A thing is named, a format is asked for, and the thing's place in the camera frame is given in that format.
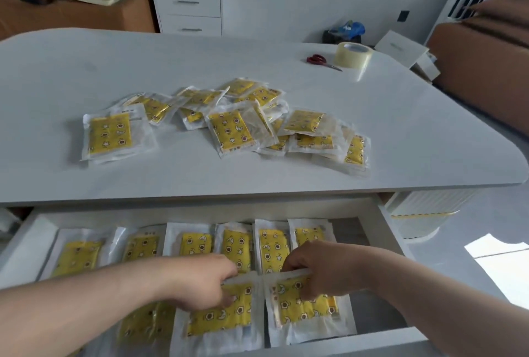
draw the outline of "drawer unit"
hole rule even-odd
[[[138,209],[37,209],[0,255],[0,288],[35,281],[42,270],[57,230],[65,227],[141,227],[168,221],[189,223],[251,222],[256,218],[327,218],[339,242],[383,247],[413,258],[380,199],[319,197],[223,202],[201,201],[178,206],[156,202]],[[367,292],[351,295],[358,334],[287,347],[264,348],[245,355],[433,356],[440,355],[419,330],[409,327],[392,306]]]
[[[221,17],[221,0],[155,0],[160,15]]]
[[[217,17],[160,15],[160,29],[164,34],[222,36],[221,19]]]

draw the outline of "brown couch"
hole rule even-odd
[[[434,30],[435,83],[529,135],[529,0],[489,0],[473,9],[478,16]]]
[[[0,0],[0,40],[28,31],[62,27],[156,32],[150,0],[121,0],[112,6],[73,0],[58,0],[46,6]]]

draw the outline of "drawer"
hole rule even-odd
[[[221,19],[217,17],[160,15],[160,26],[164,34],[222,37]]]
[[[155,0],[160,15],[221,17],[221,0]]]
[[[36,209],[0,255],[0,288],[35,281],[42,270],[56,232],[64,227],[141,227],[168,221],[189,223],[251,222],[256,218],[327,218],[336,239],[383,247],[413,258],[378,197],[317,197],[263,199],[215,203],[201,201],[178,206],[174,201],[147,207],[113,210]],[[358,334],[287,347],[264,348],[245,355],[362,356],[439,355],[419,330],[409,327],[387,302],[368,292],[351,296]]]

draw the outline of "white table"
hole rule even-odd
[[[390,212],[404,215],[403,199],[416,198],[404,208],[412,213],[439,213],[477,188],[527,180],[513,143],[390,57],[376,53],[360,81],[304,62],[313,53],[332,59],[335,49],[85,29],[2,41],[0,205],[395,191]],[[137,91],[171,94],[242,76],[283,89],[291,106],[354,123],[372,139],[370,177],[303,158],[221,160],[207,130],[176,127],[157,130],[159,152],[90,168],[79,161],[84,113]]]

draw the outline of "gray floor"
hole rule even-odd
[[[479,118],[514,142],[529,160],[528,138],[513,133],[486,117],[479,116]],[[481,190],[461,209],[460,213],[447,221],[431,240],[412,244],[410,247],[418,261],[436,271],[488,294],[505,298],[491,277],[465,249],[467,244],[486,234],[492,234],[503,243],[529,244],[529,182],[522,186]],[[524,262],[527,262],[527,254],[529,251],[523,256]],[[529,272],[527,266],[525,265],[525,272],[518,274],[525,274],[527,278]],[[512,276],[510,279],[518,280],[518,283],[515,285],[512,282],[507,285],[504,283],[504,286],[519,286],[519,277],[518,279],[514,277],[517,272],[512,269],[511,273],[507,273],[507,281],[509,274]]]

